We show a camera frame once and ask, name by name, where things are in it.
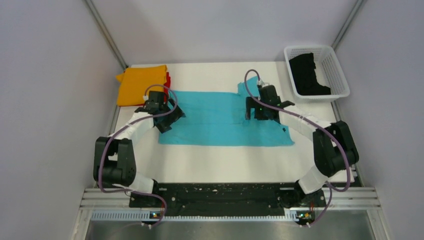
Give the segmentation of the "cyan t shirt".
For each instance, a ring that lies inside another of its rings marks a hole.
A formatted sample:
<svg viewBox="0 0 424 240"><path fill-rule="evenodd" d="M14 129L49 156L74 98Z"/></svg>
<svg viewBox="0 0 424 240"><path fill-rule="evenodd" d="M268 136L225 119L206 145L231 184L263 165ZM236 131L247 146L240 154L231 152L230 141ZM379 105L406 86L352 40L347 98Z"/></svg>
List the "cyan t shirt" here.
<svg viewBox="0 0 424 240"><path fill-rule="evenodd" d="M246 97L258 96L258 78L237 85L237 92L177 91L185 117L161 133L162 145L220 147L292 146L289 128L273 120L246 120Z"/></svg>

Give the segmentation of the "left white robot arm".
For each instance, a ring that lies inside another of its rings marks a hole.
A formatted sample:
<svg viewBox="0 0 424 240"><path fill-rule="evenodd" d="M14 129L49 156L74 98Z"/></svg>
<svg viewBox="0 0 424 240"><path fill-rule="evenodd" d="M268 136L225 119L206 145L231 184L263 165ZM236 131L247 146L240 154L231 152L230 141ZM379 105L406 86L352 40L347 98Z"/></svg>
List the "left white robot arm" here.
<svg viewBox="0 0 424 240"><path fill-rule="evenodd" d="M149 207L165 210L167 204L160 196L158 182L138 171L134 147L151 129L166 133L186 115L177 98L164 92L151 91L144 99L144 105L134 111L127 123L95 141L93 178L104 193L109 193L107 187L114 186L116 192L129 193Z"/></svg>

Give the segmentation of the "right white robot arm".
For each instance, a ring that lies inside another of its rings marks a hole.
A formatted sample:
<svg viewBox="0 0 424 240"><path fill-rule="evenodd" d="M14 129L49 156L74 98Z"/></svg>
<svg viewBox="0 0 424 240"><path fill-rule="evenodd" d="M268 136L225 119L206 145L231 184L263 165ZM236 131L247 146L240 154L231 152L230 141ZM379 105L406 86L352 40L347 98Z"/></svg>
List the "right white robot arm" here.
<svg viewBox="0 0 424 240"><path fill-rule="evenodd" d="M350 167L359 161L359 153L348 124L330 122L307 114L291 101L281 101L273 85L258 85L258 96L245 99L245 118L275 121L292 128L312 142L313 166L294 184L288 206L307 206L329 179L346 171L346 185L351 182Z"/></svg>

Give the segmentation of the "folded red t shirt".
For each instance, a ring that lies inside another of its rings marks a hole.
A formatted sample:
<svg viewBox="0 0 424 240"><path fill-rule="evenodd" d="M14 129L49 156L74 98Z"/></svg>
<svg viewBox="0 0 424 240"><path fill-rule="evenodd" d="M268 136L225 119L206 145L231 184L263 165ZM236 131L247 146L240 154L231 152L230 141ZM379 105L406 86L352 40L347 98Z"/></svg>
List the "folded red t shirt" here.
<svg viewBox="0 0 424 240"><path fill-rule="evenodd" d="M166 72L166 82L164 83L164 86L166 88L163 89L163 92L166 94L166 96L169 96L169 88L171 87L171 77L169 72Z"/></svg>

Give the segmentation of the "folded orange t shirt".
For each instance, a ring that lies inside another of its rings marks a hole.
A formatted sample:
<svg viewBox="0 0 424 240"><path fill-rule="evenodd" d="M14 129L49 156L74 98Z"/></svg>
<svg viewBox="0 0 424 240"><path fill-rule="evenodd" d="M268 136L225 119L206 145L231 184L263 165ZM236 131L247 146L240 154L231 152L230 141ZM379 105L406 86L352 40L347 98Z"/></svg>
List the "folded orange t shirt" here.
<svg viewBox="0 0 424 240"><path fill-rule="evenodd" d="M115 76L120 83L116 105L119 107L143 105L145 90L149 86L154 85L150 91L164 91L167 72L166 65L128 67L123 73Z"/></svg>

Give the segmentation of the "black t shirt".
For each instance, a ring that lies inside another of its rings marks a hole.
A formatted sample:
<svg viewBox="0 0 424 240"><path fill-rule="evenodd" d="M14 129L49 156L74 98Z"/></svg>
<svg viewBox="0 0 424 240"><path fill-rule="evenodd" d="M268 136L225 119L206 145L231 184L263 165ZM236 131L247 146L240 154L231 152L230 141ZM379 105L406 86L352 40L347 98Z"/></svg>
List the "black t shirt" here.
<svg viewBox="0 0 424 240"><path fill-rule="evenodd" d="M331 89L318 83L316 64L312 52L300 54L289 60L296 91L301 96L330 95Z"/></svg>

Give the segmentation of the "white plastic basket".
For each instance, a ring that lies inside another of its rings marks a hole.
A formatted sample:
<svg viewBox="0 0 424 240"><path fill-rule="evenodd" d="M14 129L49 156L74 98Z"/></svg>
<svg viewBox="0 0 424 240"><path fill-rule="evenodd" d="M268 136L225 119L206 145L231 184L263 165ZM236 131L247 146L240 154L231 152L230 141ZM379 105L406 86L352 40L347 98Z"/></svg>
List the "white plastic basket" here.
<svg viewBox="0 0 424 240"><path fill-rule="evenodd" d="M293 75L290 68L289 60L296 56L313 53L316 65L316 77L320 85L330 88L330 95L299 95ZM290 82L292 85L293 98L296 102L332 102L339 98L345 98L350 95L350 88L346 77L343 73L339 60L332 47L328 45L297 45L287 46L284 48L284 56L288 69Z"/></svg>

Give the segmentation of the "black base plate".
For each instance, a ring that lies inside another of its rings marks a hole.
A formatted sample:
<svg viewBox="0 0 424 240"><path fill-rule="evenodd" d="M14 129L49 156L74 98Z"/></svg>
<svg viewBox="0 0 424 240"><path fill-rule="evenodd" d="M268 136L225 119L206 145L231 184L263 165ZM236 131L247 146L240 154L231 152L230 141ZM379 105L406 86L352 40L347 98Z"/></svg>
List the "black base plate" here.
<svg viewBox="0 0 424 240"><path fill-rule="evenodd" d="M159 208L167 217L283 216L289 208L325 207L323 190L305 194L296 183L158 183L153 193L130 195L131 208Z"/></svg>

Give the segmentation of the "left aluminium corner post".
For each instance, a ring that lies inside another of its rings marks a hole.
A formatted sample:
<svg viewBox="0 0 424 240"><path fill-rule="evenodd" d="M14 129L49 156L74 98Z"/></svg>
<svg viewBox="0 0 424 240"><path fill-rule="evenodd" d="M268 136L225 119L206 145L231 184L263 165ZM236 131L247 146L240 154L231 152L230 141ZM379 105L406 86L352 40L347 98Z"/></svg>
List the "left aluminium corner post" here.
<svg viewBox="0 0 424 240"><path fill-rule="evenodd" d="M103 39L105 40L107 46L112 52L112 55L115 57L117 62L119 63L120 67L122 69L126 69L128 67L128 64L124 60L123 55L121 54L117 44L115 43L112 35L110 34L105 22L103 21L99 11L97 10L94 2L92 0L82 0L82 2L87 7L89 14L92 16L94 23L97 25L97 28L102 35Z"/></svg>

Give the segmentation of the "aluminium frame rail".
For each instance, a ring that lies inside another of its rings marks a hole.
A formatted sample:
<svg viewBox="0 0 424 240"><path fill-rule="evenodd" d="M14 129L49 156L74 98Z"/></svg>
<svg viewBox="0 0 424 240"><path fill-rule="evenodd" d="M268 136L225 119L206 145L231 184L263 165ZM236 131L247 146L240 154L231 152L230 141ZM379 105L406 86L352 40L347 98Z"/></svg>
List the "aluminium frame rail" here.
<svg viewBox="0 0 424 240"><path fill-rule="evenodd" d="M123 192L103 193L98 188L87 188L80 202L81 208L128 208L131 198ZM329 210L380 210L381 203L373 187L350 187L344 192L332 192Z"/></svg>

